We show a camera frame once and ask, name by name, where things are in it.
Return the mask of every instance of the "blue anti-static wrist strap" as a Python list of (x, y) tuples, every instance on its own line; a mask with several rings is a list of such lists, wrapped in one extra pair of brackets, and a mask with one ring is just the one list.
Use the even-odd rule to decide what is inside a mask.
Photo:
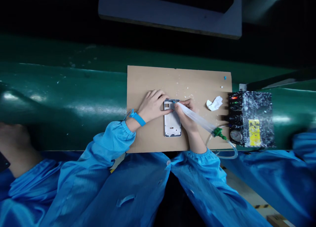
[(146, 122), (140, 117), (136, 112), (134, 112), (134, 109), (132, 109), (131, 115), (129, 117), (134, 118), (141, 126), (144, 126)]

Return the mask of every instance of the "brown cardboard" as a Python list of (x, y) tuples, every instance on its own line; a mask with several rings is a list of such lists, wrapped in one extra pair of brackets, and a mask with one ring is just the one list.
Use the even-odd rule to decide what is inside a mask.
[(276, 215), (268, 215), (267, 221), (273, 226), (273, 227), (290, 227), (287, 223), (285, 223), (286, 218), (284, 218), (280, 214)]
[[(154, 89), (163, 90), (170, 99), (191, 98), (195, 101), (200, 116), (216, 126), (227, 124), (222, 121), (222, 116), (228, 114), (227, 93), (232, 91), (230, 72), (128, 66), (127, 111), (138, 109), (146, 93)], [(223, 98), (221, 107), (216, 111), (207, 109), (206, 101), (213, 101), (219, 95)], [(206, 142), (210, 134), (202, 127), (198, 127), (202, 139)], [(223, 135), (228, 137), (228, 131), (228, 127), (224, 127)], [(208, 148), (219, 150), (229, 149), (231, 146), (221, 138), (215, 137), (211, 139)], [(184, 150), (189, 150), (186, 131), (182, 127), (181, 137), (165, 137), (162, 116), (137, 130), (135, 141), (128, 153)]]

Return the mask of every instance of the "yellow label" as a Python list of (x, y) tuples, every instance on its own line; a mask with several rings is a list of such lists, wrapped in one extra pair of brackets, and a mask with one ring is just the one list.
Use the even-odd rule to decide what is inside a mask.
[(260, 122), (258, 119), (249, 120), (249, 137), (250, 137), (250, 146), (260, 146)]

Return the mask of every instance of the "tissue paper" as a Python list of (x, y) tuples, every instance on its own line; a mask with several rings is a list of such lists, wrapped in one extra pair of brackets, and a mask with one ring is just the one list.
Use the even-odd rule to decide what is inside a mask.
[(223, 104), (222, 103), (223, 98), (220, 96), (217, 96), (213, 103), (209, 100), (206, 101), (206, 106), (210, 111), (218, 110), (218, 108)]

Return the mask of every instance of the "black control box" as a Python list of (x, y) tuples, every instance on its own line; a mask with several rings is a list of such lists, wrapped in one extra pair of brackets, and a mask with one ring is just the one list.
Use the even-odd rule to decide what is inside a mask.
[(243, 147), (275, 147), (272, 94), (238, 91), (228, 94), (230, 141)]

